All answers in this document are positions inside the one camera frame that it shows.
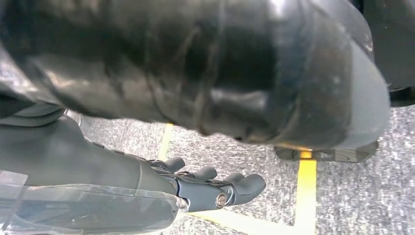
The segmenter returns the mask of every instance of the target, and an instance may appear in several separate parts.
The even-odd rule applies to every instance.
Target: yellow floor line
[[[248,235],[294,234],[294,227],[266,221],[263,219],[256,219],[224,209],[220,211],[202,211],[189,214],[216,223],[219,226],[230,228]]]
[[[311,158],[311,152],[302,152],[301,158]],[[315,234],[316,186],[317,162],[315,160],[301,160],[297,179],[296,234]]]
[[[172,138],[173,125],[167,124],[161,141],[159,160],[167,160],[168,145]],[[306,158],[308,152],[302,153]],[[316,162],[300,161],[297,187],[296,224],[294,227],[278,224],[227,210],[203,211],[189,215],[216,223],[248,235],[284,234],[314,235],[316,217]]]
[[[164,128],[163,137],[161,140],[161,146],[159,150],[159,160],[160,161],[166,161],[167,160],[167,151],[168,151],[168,145],[171,140],[171,136],[173,133],[173,125],[168,123],[166,124]]]

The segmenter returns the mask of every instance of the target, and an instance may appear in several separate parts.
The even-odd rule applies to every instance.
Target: metal screw
[[[218,194],[218,196],[216,197],[216,207],[217,208],[222,208],[224,207],[226,204],[226,195],[224,193],[220,193]]]

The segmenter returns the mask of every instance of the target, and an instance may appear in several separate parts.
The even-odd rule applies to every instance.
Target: clear plastic sheet
[[[0,170],[0,228],[11,218],[27,175]]]
[[[156,191],[63,185],[23,192],[4,234],[142,234],[167,228],[187,210],[182,199]]]

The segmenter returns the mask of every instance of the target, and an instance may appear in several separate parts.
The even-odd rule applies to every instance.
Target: gray prosthetic socket
[[[1,168],[28,175],[31,186],[91,184],[176,194],[147,162],[85,140],[77,123],[61,113],[37,105],[1,119]]]

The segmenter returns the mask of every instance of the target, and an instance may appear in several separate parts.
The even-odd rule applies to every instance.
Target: floor
[[[83,117],[81,129],[92,141],[147,159],[158,158],[166,144],[165,124]],[[282,230],[301,226],[295,221],[301,210],[296,207],[297,192],[304,192],[297,187],[298,162],[280,161],[270,146],[241,144],[221,135],[201,137],[175,126],[169,136],[166,156],[184,158],[187,170],[212,165],[219,178],[233,172],[258,173],[267,188],[249,204],[204,219],[186,215],[154,234],[288,234]],[[359,164],[319,162],[315,184],[315,195],[305,195],[310,200],[306,206],[312,207],[307,216],[315,220],[315,228],[312,223],[302,234],[415,234],[415,106],[393,110],[376,156]],[[233,216],[236,222],[222,223]],[[259,232],[265,227],[267,232]]]

